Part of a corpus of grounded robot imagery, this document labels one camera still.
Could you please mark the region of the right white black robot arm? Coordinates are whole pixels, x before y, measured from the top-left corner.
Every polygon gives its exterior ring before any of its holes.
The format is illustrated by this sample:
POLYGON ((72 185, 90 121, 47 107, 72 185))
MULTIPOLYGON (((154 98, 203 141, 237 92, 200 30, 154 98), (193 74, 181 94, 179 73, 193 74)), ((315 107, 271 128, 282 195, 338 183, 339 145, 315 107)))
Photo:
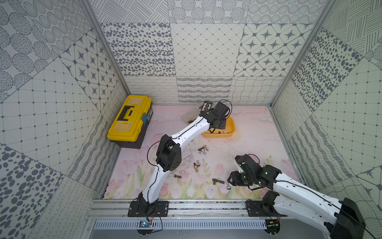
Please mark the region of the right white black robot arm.
POLYGON ((228 183, 251 191, 267 189, 261 201, 246 200, 250 217, 288 216, 321 230, 332 239, 362 239, 365 220, 358 205, 349 198, 330 197, 297 182, 281 170, 261 166, 252 154, 235 157, 237 171, 228 183))

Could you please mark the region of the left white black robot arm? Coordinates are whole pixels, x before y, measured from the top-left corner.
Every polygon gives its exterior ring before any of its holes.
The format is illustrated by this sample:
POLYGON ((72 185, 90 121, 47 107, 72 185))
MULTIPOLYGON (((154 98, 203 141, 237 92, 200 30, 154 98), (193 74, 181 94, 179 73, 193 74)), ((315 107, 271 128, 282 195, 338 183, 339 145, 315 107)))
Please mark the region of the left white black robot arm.
POLYGON ((155 211, 155 202, 171 171, 175 170, 182 162, 182 149, 192 140, 209 131, 224 129, 226 121, 232 113, 232 104, 227 106, 220 100, 214 107, 202 110, 199 116, 181 131, 168 136, 163 135, 157 142, 155 170, 148 186, 137 197, 138 209, 150 216, 155 211))

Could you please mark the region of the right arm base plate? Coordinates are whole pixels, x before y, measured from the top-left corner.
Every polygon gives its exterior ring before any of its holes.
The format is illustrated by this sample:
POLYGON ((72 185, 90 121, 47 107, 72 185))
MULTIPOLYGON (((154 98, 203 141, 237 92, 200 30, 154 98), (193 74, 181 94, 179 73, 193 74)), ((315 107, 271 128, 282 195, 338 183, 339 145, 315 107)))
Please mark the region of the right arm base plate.
POLYGON ((271 203, 263 201, 247 200, 245 201, 245 208, 249 217, 285 217, 285 215, 277 213, 271 203))

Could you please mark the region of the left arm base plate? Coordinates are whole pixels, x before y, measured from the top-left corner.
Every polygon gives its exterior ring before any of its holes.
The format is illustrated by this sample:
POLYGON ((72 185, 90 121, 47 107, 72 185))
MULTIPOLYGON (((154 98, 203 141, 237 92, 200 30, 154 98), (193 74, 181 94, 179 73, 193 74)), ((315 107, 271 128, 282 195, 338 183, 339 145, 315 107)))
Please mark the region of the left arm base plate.
POLYGON ((152 204, 142 201, 130 203, 128 217, 167 217, 169 201, 156 201, 152 204))

